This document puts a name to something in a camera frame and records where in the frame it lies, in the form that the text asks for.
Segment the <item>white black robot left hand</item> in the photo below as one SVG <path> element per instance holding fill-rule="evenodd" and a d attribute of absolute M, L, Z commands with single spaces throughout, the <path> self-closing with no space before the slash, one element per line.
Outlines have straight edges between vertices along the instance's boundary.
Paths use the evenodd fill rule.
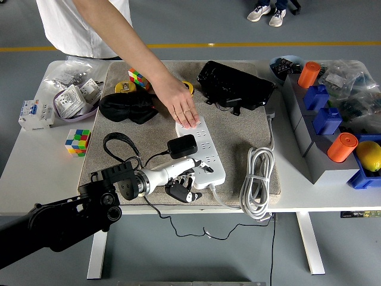
<path fill-rule="evenodd" d="M 214 170 L 202 160 L 194 158 L 180 158 L 172 162 L 162 164 L 155 170 L 143 168 L 139 170 L 142 178 L 143 190 L 139 191 L 140 196 L 151 194 L 157 186 L 165 186 L 167 194 L 183 203 L 191 203 L 199 199 L 202 194 L 200 192 L 191 192 L 192 183 L 190 186 L 183 186 L 176 182 L 176 178 L 191 170 L 193 167 L 201 167 L 209 173 Z"/>

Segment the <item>person's left hand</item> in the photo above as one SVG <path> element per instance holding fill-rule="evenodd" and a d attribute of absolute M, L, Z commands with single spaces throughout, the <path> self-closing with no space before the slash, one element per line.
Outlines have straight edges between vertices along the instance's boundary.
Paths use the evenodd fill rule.
<path fill-rule="evenodd" d="M 158 99 L 168 109 L 172 118 L 184 128 L 195 128 L 199 122 L 191 93 L 183 82 L 170 76 L 154 82 L 153 89 Z"/>

